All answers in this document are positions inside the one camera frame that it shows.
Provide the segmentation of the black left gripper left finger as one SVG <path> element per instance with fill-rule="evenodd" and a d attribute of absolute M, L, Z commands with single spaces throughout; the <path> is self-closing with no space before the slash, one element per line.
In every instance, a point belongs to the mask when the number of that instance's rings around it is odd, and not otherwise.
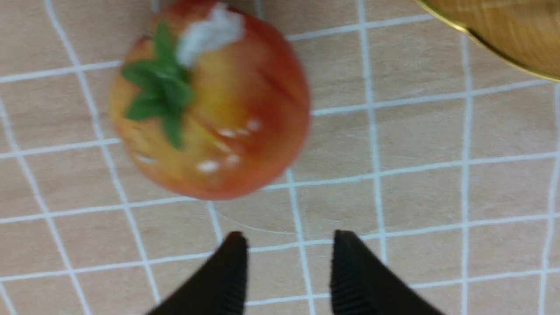
<path fill-rule="evenodd" d="M 248 240 L 240 231 L 230 232 L 214 254 L 148 314 L 242 315 L 248 264 Z"/>

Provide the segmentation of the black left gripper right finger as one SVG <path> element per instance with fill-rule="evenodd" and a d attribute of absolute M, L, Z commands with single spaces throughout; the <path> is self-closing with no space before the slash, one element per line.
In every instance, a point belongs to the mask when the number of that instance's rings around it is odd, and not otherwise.
<path fill-rule="evenodd" d="M 330 274 L 334 315 L 441 315 L 352 231 L 335 231 Z"/>

